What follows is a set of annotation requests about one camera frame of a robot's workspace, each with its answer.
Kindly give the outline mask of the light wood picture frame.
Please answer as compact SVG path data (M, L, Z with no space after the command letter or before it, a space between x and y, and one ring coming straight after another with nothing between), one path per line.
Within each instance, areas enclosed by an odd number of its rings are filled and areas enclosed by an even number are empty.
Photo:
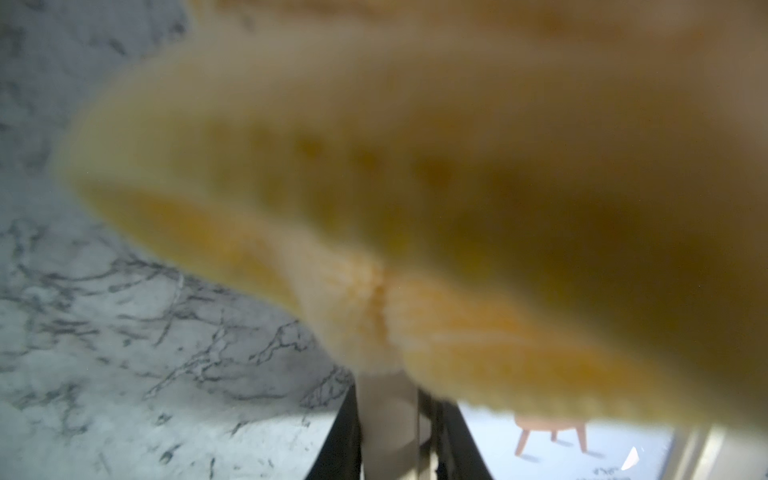
M438 401L403 374L355 378L366 479L437 479ZM457 405L493 479L764 479L767 441L721 427L674 430L546 420Z

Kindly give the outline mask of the yellow microfibre cloth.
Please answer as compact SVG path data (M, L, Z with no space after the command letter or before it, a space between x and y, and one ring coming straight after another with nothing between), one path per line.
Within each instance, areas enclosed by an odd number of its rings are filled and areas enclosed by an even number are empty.
M54 167L358 374L767 429L763 1L189 1Z

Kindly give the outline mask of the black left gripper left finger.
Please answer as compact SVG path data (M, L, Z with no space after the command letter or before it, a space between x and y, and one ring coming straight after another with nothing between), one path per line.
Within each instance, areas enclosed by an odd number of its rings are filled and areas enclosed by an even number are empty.
M356 385L347 391L331 429L306 480L359 480L362 471L361 428Z

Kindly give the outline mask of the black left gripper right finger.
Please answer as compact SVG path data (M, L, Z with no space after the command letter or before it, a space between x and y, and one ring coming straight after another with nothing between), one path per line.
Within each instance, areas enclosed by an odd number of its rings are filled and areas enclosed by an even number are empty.
M438 480L492 480L457 405L435 401L433 445Z

